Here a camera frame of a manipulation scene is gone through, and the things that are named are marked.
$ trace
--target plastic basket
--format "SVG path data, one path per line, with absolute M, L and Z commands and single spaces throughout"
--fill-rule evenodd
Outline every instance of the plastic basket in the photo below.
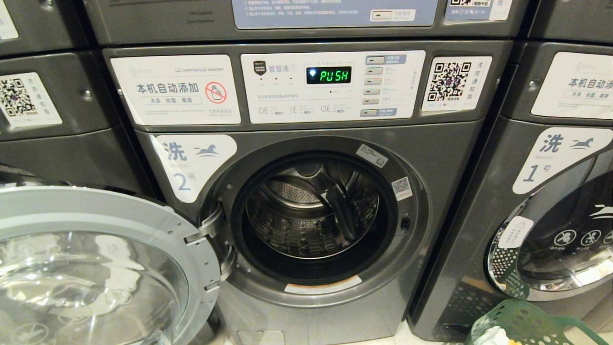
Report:
M 572 317 L 554 317 L 522 300 L 504 300 L 474 324 L 465 345 L 474 345 L 485 331 L 500 326 L 507 337 L 522 345 L 575 345 L 564 335 L 568 326 L 577 327 L 598 345 L 609 345 L 585 323 Z

